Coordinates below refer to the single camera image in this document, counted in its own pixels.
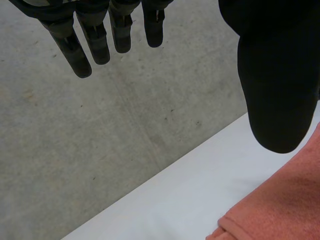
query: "white surface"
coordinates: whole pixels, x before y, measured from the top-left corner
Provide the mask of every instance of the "white surface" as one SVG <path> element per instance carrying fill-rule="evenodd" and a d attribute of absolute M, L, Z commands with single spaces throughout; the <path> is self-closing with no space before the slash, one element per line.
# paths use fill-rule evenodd
<path fill-rule="evenodd" d="M 63 239 L 204 240 L 301 149 L 319 121 L 320 104 L 298 149 L 276 154 L 256 142 L 245 114 Z"/>

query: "gray concrete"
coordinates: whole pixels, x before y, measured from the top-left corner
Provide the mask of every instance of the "gray concrete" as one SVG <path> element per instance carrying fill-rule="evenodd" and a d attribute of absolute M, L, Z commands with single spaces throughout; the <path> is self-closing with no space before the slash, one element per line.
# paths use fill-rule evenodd
<path fill-rule="evenodd" d="M 88 54 L 79 79 L 37 20 L 0 2 L 1 240 L 61 239 L 246 111 L 216 1 L 176 0 L 157 49 L 140 7 L 133 18 L 130 53 L 109 34 L 110 63 Z"/>

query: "gloved hand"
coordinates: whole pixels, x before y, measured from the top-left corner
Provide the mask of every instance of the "gloved hand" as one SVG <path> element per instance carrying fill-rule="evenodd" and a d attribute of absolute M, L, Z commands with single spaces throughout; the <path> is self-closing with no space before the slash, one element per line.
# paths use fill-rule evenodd
<path fill-rule="evenodd" d="M 109 12 L 117 52 L 131 48 L 131 13 L 142 1 L 144 28 L 150 47 L 163 41 L 164 9 L 173 0 L 9 0 L 27 16 L 38 19 L 50 32 L 74 73 L 86 78 L 92 73 L 89 61 L 73 28 L 74 12 L 96 64 L 110 60 L 103 20 Z"/>

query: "orange towel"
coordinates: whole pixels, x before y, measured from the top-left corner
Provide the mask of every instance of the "orange towel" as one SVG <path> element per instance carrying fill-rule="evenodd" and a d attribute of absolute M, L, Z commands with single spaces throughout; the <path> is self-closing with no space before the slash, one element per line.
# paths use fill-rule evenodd
<path fill-rule="evenodd" d="M 298 154 L 218 225 L 206 240 L 320 240 L 320 123 Z"/>

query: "black fabric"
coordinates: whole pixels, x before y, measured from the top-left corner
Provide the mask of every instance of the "black fabric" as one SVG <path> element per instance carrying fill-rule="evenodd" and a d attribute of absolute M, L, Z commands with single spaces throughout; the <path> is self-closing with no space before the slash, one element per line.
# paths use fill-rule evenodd
<path fill-rule="evenodd" d="M 309 0 L 219 0 L 240 35 L 238 73 L 251 129 L 288 153 L 309 129 L 319 95 L 320 5 Z"/>

